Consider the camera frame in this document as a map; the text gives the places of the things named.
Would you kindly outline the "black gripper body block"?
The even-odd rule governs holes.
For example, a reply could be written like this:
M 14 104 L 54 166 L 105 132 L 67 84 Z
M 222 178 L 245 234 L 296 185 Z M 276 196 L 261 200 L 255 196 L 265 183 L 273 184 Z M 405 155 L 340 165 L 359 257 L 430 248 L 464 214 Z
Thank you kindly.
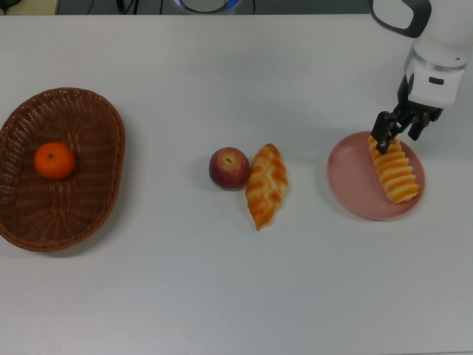
M 402 121 L 420 120 L 424 115 L 427 116 L 429 121 L 436 121 L 439 119 L 443 109 L 426 104 L 419 104 L 409 99 L 414 80 L 414 74 L 411 74 L 410 77 L 406 75 L 403 77 L 398 88 L 398 105 L 396 106 L 396 111 L 400 112 Z

